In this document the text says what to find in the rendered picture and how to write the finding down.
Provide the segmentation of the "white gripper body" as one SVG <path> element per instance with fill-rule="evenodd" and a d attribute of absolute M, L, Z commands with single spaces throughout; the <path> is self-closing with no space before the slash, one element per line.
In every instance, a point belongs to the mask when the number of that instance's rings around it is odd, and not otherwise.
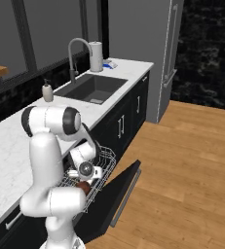
<path fill-rule="evenodd" d="M 80 174 L 79 174 L 79 172 L 76 169 L 69 169 L 67 171 L 67 175 L 70 178 L 79 178 L 80 177 Z"/>

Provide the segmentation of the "dark framed window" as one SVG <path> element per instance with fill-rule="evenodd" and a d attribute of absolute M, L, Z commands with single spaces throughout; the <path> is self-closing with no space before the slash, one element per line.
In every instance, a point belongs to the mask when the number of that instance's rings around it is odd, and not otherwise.
<path fill-rule="evenodd" d="M 55 69 L 87 47 L 80 37 L 102 43 L 109 56 L 108 0 L 0 0 L 0 93 Z"/>

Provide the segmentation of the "wide black cupboard door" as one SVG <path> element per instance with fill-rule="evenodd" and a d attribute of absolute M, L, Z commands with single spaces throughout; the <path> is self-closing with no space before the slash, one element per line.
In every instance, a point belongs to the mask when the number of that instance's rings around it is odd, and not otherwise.
<path fill-rule="evenodd" d="M 92 135 L 100 146 L 111 149 L 116 161 L 119 161 L 119 157 L 122 151 L 122 134 L 121 138 L 118 138 L 118 120 L 121 118 L 121 112 L 119 110 L 111 110 L 93 129 Z"/>

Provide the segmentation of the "black drawer front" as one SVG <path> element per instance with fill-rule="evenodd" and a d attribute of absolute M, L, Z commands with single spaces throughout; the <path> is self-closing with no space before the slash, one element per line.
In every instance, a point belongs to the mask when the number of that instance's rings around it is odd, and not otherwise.
<path fill-rule="evenodd" d="M 18 214 L 19 206 L 0 223 L 0 249 L 39 249 L 47 239 L 46 219 L 21 215 L 7 229 Z"/>

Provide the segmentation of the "blue and white sponge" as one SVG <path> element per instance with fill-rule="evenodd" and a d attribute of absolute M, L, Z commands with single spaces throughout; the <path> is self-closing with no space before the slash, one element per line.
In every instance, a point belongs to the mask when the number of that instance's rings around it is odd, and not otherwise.
<path fill-rule="evenodd" d="M 117 67 L 117 64 L 115 62 L 113 62 L 112 60 L 110 60 L 110 59 L 104 59 L 103 60 L 103 66 L 105 68 L 114 69 L 114 68 Z"/>

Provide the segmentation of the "dark grey sink basin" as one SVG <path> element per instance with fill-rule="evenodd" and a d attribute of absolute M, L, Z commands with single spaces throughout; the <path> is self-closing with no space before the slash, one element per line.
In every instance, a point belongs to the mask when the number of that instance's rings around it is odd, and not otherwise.
<path fill-rule="evenodd" d="M 85 74 L 74 85 L 57 90 L 55 96 L 101 105 L 126 82 L 126 79 Z"/>

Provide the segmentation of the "black dishwasher door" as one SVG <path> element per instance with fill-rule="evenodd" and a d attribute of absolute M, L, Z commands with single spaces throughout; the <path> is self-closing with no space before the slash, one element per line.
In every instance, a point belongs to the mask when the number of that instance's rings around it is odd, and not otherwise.
<path fill-rule="evenodd" d="M 139 166 L 140 161 L 136 160 L 108 183 L 96 195 L 88 212 L 75 221 L 74 230 L 84 243 L 89 243 L 106 234 Z"/>

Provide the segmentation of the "white soap dispenser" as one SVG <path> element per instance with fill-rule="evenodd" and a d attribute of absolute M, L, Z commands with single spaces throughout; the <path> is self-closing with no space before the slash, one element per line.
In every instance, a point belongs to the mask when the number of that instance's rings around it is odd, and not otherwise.
<path fill-rule="evenodd" d="M 53 102 L 54 101 L 54 93 L 52 86 L 50 85 L 50 81 L 45 79 L 44 85 L 42 86 L 42 95 L 46 102 Z"/>

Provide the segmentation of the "grey fridge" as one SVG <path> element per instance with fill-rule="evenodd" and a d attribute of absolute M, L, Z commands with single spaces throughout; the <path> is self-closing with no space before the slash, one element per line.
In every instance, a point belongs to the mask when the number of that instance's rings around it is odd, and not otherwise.
<path fill-rule="evenodd" d="M 184 0 L 108 0 L 109 55 L 152 62 L 147 120 L 169 106 Z"/>

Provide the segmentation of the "grey curved tap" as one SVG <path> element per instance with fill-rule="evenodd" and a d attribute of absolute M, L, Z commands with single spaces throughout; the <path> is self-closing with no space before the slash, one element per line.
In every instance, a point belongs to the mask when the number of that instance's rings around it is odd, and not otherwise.
<path fill-rule="evenodd" d="M 84 45 L 87 46 L 87 48 L 89 50 L 90 57 L 92 57 L 92 55 L 93 55 L 92 47 L 85 39 L 83 39 L 83 38 L 74 38 L 69 42 L 69 44 L 68 44 L 68 57 L 69 57 L 69 66 L 70 66 L 70 81 L 71 81 L 71 83 L 73 85 L 75 85 L 76 80 L 75 80 L 75 70 L 74 70 L 71 46 L 75 42 L 82 42 Z"/>

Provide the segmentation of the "white kettle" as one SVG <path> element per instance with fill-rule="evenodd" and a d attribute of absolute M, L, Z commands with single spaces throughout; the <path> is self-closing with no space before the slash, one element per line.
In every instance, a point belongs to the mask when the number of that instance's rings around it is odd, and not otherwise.
<path fill-rule="evenodd" d="M 90 57 L 90 66 L 92 72 L 101 72 L 103 70 L 103 55 L 101 42 L 89 42 L 93 55 Z"/>

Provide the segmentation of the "brown bowl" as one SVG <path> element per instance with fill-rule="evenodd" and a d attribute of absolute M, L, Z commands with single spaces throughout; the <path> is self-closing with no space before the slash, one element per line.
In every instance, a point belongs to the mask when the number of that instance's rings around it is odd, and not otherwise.
<path fill-rule="evenodd" d="M 86 196 L 91 191 L 91 185 L 87 181 L 77 183 L 76 187 L 82 189 Z"/>

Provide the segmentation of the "narrow black cupboard door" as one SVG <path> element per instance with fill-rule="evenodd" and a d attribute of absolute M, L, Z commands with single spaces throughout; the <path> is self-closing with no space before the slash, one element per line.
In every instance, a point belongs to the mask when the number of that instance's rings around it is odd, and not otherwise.
<path fill-rule="evenodd" d="M 126 102 L 125 108 L 123 109 L 123 115 L 125 115 L 125 133 L 122 134 L 122 152 L 126 150 L 128 141 L 131 137 L 131 101 Z"/>

